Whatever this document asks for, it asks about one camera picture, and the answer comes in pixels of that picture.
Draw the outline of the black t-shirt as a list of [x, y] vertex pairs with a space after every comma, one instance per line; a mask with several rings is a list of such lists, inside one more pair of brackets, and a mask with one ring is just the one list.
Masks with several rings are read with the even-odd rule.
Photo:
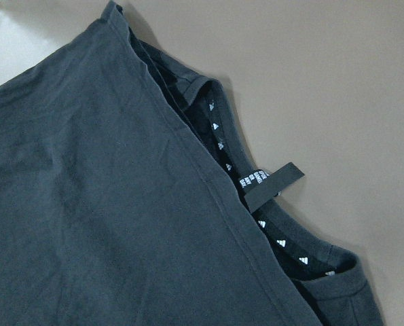
[[110, 1], [0, 86], [0, 325], [381, 325], [358, 257], [275, 202], [302, 175]]

